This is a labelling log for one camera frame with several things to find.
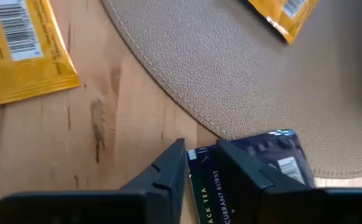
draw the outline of black tea packet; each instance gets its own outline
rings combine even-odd
[[[231,143],[283,174],[315,187],[312,171],[294,131],[276,130]],[[238,209],[238,191],[247,189],[240,189],[238,177],[220,166],[221,158],[213,153],[216,147],[200,147],[187,153],[199,222],[242,223],[244,213]]]

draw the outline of beige placemat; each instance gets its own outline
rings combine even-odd
[[[103,2],[147,71],[216,134],[291,128],[316,176],[362,176],[362,1],[321,0],[290,46],[236,0]]]

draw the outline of wooden table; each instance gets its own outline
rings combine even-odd
[[[0,106],[0,198],[118,189],[176,138],[185,138],[188,149],[215,143],[147,74],[100,1],[51,4],[83,86]],[[182,222],[197,223],[188,183]]]

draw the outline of packet label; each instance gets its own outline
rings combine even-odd
[[[291,44],[319,0],[248,0]]]
[[[280,171],[288,175],[289,177],[299,181],[302,184],[304,183],[303,176],[301,175],[300,169],[298,168],[297,162],[293,156],[290,156],[285,159],[278,160]]]
[[[80,85],[48,0],[0,0],[0,104]]]

